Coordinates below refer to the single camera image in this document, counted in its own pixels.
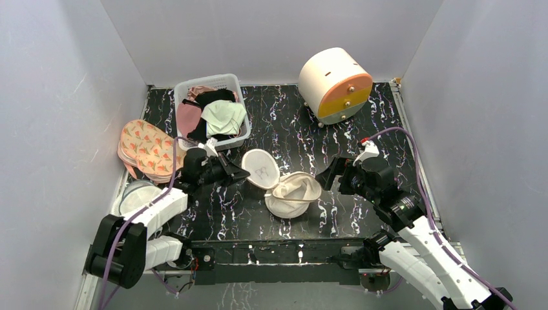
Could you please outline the white mesh laundry bag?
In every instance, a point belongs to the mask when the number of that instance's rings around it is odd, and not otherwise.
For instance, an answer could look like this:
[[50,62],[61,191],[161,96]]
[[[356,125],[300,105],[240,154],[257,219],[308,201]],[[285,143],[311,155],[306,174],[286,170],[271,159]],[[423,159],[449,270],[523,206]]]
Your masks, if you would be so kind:
[[249,172],[248,182],[265,190],[266,207],[274,216],[297,218],[321,197],[321,185],[311,174],[292,172],[282,175],[273,156],[265,150],[247,151],[241,164]]

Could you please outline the black bra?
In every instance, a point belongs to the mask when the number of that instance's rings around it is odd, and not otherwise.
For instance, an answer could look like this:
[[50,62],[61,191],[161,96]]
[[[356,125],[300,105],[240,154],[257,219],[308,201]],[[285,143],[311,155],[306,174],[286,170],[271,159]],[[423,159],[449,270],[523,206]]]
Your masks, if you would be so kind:
[[226,88],[190,88],[177,106],[176,126],[180,135],[202,143],[209,138],[222,141],[236,137],[246,116],[237,99],[236,92]]

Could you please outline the pale green bra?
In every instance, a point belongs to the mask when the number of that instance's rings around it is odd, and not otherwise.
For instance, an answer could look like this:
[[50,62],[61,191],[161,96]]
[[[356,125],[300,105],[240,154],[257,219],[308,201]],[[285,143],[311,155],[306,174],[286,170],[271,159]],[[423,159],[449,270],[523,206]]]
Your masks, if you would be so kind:
[[234,136],[247,115],[246,108],[241,103],[228,100],[216,100],[205,106],[201,118],[206,122],[206,136]]

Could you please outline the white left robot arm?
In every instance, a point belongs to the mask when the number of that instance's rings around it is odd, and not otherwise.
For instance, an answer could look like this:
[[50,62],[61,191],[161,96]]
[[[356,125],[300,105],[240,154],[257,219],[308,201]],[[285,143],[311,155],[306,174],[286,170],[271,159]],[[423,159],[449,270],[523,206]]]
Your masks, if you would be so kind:
[[200,147],[189,149],[182,168],[173,172],[168,187],[137,209],[105,216],[87,254],[84,270],[125,289],[134,287],[145,271],[170,262],[185,269],[193,252],[182,237],[153,234],[188,207],[188,198],[203,186],[227,187],[250,173],[223,154],[208,155]]

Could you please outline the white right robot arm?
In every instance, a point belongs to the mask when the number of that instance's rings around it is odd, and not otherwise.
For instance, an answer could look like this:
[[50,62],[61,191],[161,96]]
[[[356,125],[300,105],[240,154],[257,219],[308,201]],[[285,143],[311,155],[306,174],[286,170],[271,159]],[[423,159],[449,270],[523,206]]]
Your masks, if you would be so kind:
[[380,230],[357,254],[372,267],[388,267],[412,284],[437,309],[506,309],[512,296],[491,287],[460,258],[431,226],[423,202],[399,188],[394,170],[382,158],[354,161],[336,157],[315,179],[322,189],[339,181],[341,194],[372,202],[393,233]]

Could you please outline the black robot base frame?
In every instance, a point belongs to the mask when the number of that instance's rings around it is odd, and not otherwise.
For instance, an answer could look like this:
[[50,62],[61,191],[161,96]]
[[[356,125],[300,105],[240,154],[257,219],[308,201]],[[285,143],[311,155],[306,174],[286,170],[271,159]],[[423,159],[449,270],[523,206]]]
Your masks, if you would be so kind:
[[198,285],[255,283],[338,283],[381,294],[400,279],[369,262],[360,238],[192,241],[181,266],[157,270],[169,278],[195,275]]

